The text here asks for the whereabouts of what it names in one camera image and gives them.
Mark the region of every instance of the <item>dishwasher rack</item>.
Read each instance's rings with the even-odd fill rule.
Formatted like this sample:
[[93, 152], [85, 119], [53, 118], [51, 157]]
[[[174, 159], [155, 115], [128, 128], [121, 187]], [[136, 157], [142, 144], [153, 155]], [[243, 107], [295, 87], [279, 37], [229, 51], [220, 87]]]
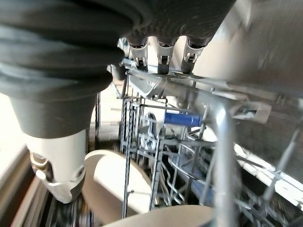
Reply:
[[[163, 94], [153, 97], [151, 105], [147, 104], [149, 100], [140, 95], [123, 98], [120, 131], [120, 152], [126, 156], [123, 218], [126, 217], [128, 195], [139, 193], [127, 190], [130, 161], [133, 159], [141, 167], [150, 168], [149, 210], [189, 204], [189, 196], [193, 193], [198, 198], [198, 204], [216, 208], [217, 226], [222, 224], [237, 226], [236, 215], [242, 213], [256, 226], [273, 227], [275, 225], [270, 220], [274, 220], [286, 227], [288, 225], [286, 218], [269, 205], [275, 182], [277, 179], [282, 179], [281, 168], [271, 171], [274, 179], [263, 196], [257, 196], [249, 188], [242, 186], [237, 176], [236, 160], [257, 168], [266, 168], [236, 155], [233, 149], [234, 132], [230, 123], [231, 117], [223, 105], [214, 102], [211, 98], [209, 100], [209, 103], [204, 103], [201, 127], [179, 126], [176, 130], [175, 126], [157, 120], [153, 113], [145, 110], [190, 114], [194, 112], [190, 105], [189, 108], [172, 106]], [[210, 119], [216, 124], [217, 141], [203, 139]], [[177, 178], [180, 176], [184, 180], [183, 185], [176, 185]]]

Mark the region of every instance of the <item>wire rack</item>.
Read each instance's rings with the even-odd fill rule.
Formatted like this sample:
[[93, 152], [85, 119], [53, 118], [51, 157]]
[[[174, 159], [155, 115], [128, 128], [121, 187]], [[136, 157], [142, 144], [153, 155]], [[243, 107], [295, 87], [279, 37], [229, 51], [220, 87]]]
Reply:
[[[172, 106], [163, 94], [153, 97], [152, 102], [141, 96], [123, 98], [120, 131], [120, 151], [126, 156], [123, 218], [126, 217], [129, 194], [136, 193], [127, 190], [130, 161], [133, 159], [150, 173], [149, 210], [198, 203], [217, 209], [217, 216], [221, 215], [220, 218], [216, 217], [217, 226], [221, 226], [220, 222], [224, 223], [224, 226], [236, 226], [236, 213], [244, 214], [254, 226], [273, 227], [276, 223], [283, 227], [288, 225], [288, 220], [271, 208], [269, 201], [275, 191], [276, 181], [287, 181], [280, 173], [293, 150], [298, 129], [281, 157], [277, 169], [272, 171], [245, 157], [234, 155], [234, 149], [231, 149], [230, 153], [227, 152], [230, 147], [233, 148], [234, 143], [229, 116], [222, 117], [224, 107], [218, 108], [211, 102], [205, 103], [201, 116], [202, 125], [198, 128], [165, 124], [163, 120], [156, 119], [151, 109], [178, 111], [182, 114], [193, 112], [190, 105], [188, 108]], [[203, 138], [209, 119], [217, 123], [217, 141], [206, 141]], [[271, 185], [262, 196], [255, 195], [249, 188], [241, 185], [235, 168], [237, 165], [233, 165], [232, 162], [233, 158], [241, 163], [267, 169], [274, 175]], [[222, 192], [226, 197], [220, 198]], [[197, 197], [197, 203], [191, 200], [193, 195]], [[225, 201], [223, 204], [227, 208], [220, 208], [218, 200]], [[233, 210], [234, 204], [237, 205], [236, 210]]]

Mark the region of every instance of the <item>blue plastic part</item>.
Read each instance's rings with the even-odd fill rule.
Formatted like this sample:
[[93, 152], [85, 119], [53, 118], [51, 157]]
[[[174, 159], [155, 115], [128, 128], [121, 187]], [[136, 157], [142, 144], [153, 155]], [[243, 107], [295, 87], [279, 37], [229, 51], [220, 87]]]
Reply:
[[202, 125], [202, 116], [181, 113], [168, 113], [164, 115], [165, 124], [177, 124], [189, 127], [200, 127]]

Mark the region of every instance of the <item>metal bar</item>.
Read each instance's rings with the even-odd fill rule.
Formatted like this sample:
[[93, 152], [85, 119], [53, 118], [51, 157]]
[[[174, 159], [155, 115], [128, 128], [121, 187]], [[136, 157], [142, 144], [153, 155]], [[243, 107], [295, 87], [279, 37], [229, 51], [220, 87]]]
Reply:
[[[294, 148], [296, 146], [296, 140], [298, 138], [299, 132], [300, 132], [300, 127], [299, 125], [297, 125], [292, 138], [290, 139], [289, 145], [287, 146], [286, 150], [284, 151], [279, 164], [276, 168], [276, 172], [279, 171], [283, 171], [294, 151]], [[275, 184], [278, 181], [277, 178], [274, 178], [273, 181], [271, 182], [270, 186], [265, 190], [264, 194], [263, 194], [263, 199], [265, 201], [270, 201], [274, 192], [275, 192]]]
[[[201, 140], [203, 138], [203, 133], [204, 133], [204, 130], [205, 130], [205, 120], [206, 120], [206, 117], [208, 115], [208, 111], [209, 111], [209, 105], [206, 106], [203, 117], [202, 117], [202, 125], [201, 125], [201, 128], [199, 130], [198, 140]], [[201, 147], [195, 149], [194, 160], [192, 162], [192, 166], [191, 166], [191, 169], [190, 169], [191, 172], [193, 172], [194, 169], [195, 169], [196, 161], [199, 157], [200, 151], [201, 151]], [[188, 184], [187, 184], [187, 190], [185, 192], [185, 201], [188, 200], [189, 191], [191, 191], [192, 182], [193, 182], [193, 179], [189, 178]]]
[[235, 158], [233, 150], [234, 127], [231, 124], [231, 117], [225, 107], [220, 103], [212, 106], [212, 117], [217, 126], [217, 160], [216, 160], [216, 224], [217, 226], [235, 227], [234, 212], [234, 167]]
[[129, 125], [128, 125], [128, 138], [127, 138], [127, 147], [126, 147], [126, 162], [125, 162], [125, 183], [124, 183], [124, 200], [122, 208], [122, 218], [126, 218], [127, 213], [127, 202], [128, 202], [128, 183], [129, 183], [129, 170], [131, 162], [131, 145], [133, 137], [133, 122], [134, 122], [134, 107], [130, 105], [129, 112]]
[[[181, 139], [182, 139], [182, 140], [183, 140], [184, 137], [185, 137], [186, 130], [187, 130], [187, 128], [184, 127], [184, 129], [183, 129], [183, 131], [182, 131], [182, 134], [181, 134]], [[178, 154], [179, 154], [179, 155], [181, 154], [181, 151], [182, 151], [181, 145], [179, 145], [179, 147], [178, 147]], [[176, 160], [177, 166], [179, 165], [179, 162], [180, 162], [180, 157], [177, 157], [177, 160]], [[178, 169], [175, 168], [174, 176], [173, 176], [173, 179], [172, 179], [172, 186], [173, 186], [174, 188], [176, 188], [175, 185], [176, 185], [177, 174], [178, 174]], [[170, 197], [172, 197], [172, 194], [173, 194], [173, 189], [170, 190]]]
[[189, 109], [180, 109], [175, 107], [167, 107], [167, 106], [158, 106], [158, 105], [147, 105], [147, 104], [141, 104], [140, 106], [149, 107], [149, 108], [157, 108], [157, 109], [163, 109], [163, 110], [175, 110], [180, 112], [186, 112], [186, 113], [192, 113], [192, 110]]
[[155, 155], [155, 163], [153, 166], [153, 173], [151, 178], [151, 200], [149, 204], [149, 211], [154, 207], [154, 201], [156, 199], [159, 178], [160, 178], [160, 168], [162, 163], [162, 150], [163, 146], [160, 144], [160, 135], [158, 137], [157, 147], [156, 147], [156, 155]]
[[96, 107], [95, 107], [95, 149], [99, 147], [99, 130], [101, 126], [101, 111], [100, 111], [100, 93], [97, 94]]
[[200, 205], [204, 205], [204, 201], [205, 201], [205, 198], [206, 198], [206, 195], [207, 195], [207, 192], [208, 192], [208, 189], [210, 187], [210, 181], [211, 181], [211, 176], [212, 176], [212, 170], [214, 168], [214, 163], [216, 161], [216, 151], [214, 151], [214, 154], [213, 154], [213, 158], [212, 160], [210, 161], [210, 164], [209, 164], [209, 169], [208, 169], [208, 172], [206, 174], [206, 179], [205, 179], [205, 185], [204, 185], [204, 189], [202, 191], [202, 195], [200, 197], [200, 200], [199, 200], [199, 204]]

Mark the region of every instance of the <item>beige plate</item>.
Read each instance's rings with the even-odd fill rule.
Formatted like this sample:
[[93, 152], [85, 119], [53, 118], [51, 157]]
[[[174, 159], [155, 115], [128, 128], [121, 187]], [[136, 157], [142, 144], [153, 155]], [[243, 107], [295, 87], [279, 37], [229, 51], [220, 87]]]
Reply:
[[166, 207], [138, 214], [105, 227], [201, 227], [213, 218], [214, 209], [197, 205]]
[[[95, 216], [103, 224], [122, 218], [125, 183], [125, 157], [110, 150], [95, 150], [85, 157], [86, 175], [82, 194]], [[127, 216], [148, 211], [150, 180], [131, 162]]]

